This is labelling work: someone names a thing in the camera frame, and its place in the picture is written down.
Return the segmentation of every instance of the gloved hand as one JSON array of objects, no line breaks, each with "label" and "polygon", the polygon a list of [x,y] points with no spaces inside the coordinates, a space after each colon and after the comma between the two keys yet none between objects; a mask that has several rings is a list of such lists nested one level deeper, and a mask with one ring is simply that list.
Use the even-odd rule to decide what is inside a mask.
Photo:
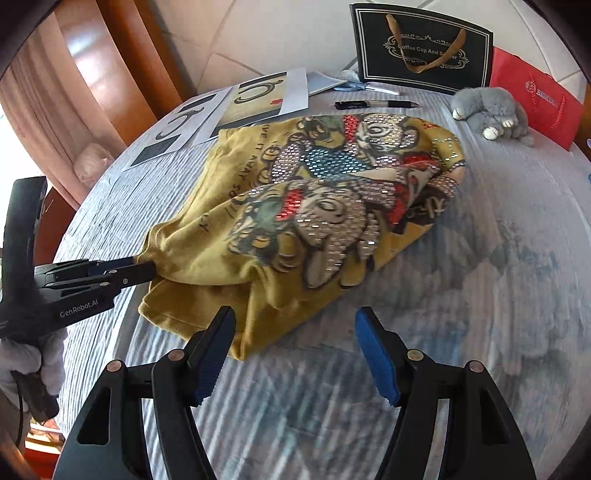
[{"label": "gloved hand", "polygon": [[[30,374],[41,367],[41,380],[50,395],[57,395],[64,383],[64,340],[68,336],[67,330],[62,329],[53,333],[45,342],[40,352],[31,345],[22,345],[12,340],[0,340],[0,390],[17,408],[19,399],[17,385],[12,378],[11,371]],[[23,402],[24,411],[28,405]]]}]

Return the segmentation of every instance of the scissors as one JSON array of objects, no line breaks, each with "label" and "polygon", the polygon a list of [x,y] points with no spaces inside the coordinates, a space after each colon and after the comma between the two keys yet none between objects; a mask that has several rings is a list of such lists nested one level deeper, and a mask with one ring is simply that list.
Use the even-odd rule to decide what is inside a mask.
[{"label": "scissors", "polygon": [[388,90],[387,88],[376,87],[374,85],[368,85],[367,83],[362,82],[345,82],[338,87],[335,87],[335,90],[339,92],[357,92],[359,90],[370,90],[372,92],[381,92],[387,93],[389,95],[400,95],[400,92],[395,90]]}]

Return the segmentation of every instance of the black pen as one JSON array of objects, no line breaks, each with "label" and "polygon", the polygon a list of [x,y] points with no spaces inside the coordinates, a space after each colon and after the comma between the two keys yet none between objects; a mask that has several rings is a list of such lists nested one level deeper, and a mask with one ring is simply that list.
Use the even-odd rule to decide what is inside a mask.
[{"label": "black pen", "polygon": [[416,108],[420,105],[406,100],[350,100],[348,102],[335,102],[337,110],[350,110],[353,108],[369,107],[389,107],[389,108]]}]

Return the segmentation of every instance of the bedsheet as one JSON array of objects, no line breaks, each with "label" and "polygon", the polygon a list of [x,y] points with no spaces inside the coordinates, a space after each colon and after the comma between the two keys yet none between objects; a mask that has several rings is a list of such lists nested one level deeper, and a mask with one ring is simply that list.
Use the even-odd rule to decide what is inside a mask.
[{"label": "bedsheet", "polygon": [[[397,411],[378,395],[355,341],[354,314],[363,305],[409,348],[436,361],[481,359],[540,480],[591,413],[591,165],[576,146],[567,152],[535,132],[533,149],[487,141],[452,119],[448,96],[405,91],[423,106],[413,115],[460,138],[467,159],[462,187],[430,232],[362,285],[246,362],[226,361],[213,395],[194,411],[219,479],[374,477]],[[352,98],[386,97],[326,92],[310,98],[305,114],[335,113],[335,100]],[[180,207],[214,143],[127,170],[142,142],[118,158],[82,204],[58,260],[137,253],[149,227]],[[109,360],[136,365],[182,346],[139,317],[145,291],[127,289],[111,311],[70,327],[58,417],[65,434]],[[166,479],[149,401],[144,420],[154,478]],[[437,478],[445,421],[441,402],[427,479]]]}]

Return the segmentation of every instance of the gray plush toy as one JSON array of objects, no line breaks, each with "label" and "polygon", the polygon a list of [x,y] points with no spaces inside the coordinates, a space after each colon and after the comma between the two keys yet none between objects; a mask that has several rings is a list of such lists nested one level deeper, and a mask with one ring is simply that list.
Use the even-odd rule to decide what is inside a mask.
[{"label": "gray plush toy", "polygon": [[450,109],[454,119],[467,121],[487,140],[516,138],[528,147],[534,146],[527,113],[504,88],[464,88],[452,97]]}]

